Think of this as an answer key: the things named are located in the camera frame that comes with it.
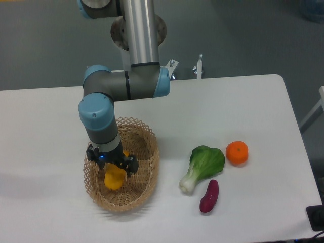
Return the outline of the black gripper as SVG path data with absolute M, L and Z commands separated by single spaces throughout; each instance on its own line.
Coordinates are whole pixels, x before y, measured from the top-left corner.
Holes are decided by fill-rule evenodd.
M 124 170 L 127 177 L 136 174 L 139 169 L 139 163 L 135 155 L 125 156 L 123 147 L 119 144 L 115 149 L 109 152 L 100 152 L 99 148 L 94 148 L 89 144 L 86 150 L 88 161 L 95 162 L 99 169 L 103 169 L 106 163 L 111 163 Z

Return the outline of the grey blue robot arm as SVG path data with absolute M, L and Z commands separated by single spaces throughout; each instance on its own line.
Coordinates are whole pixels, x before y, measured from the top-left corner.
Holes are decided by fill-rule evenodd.
M 125 156 L 114 114 L 117 101 L 163 97 L 170 92 L 170 73 L 159 62 L 156 15 L 153 1 L 78 1 L 90 19 L 120 16 L 126 22 L 130 70 L 112 72 L 103 65 L 84 74 L 84 95 L 78 105 L 90 145 L 86 154 L 99 168 L 107 163 L 128 176 L 138 171 L 133 155 Z

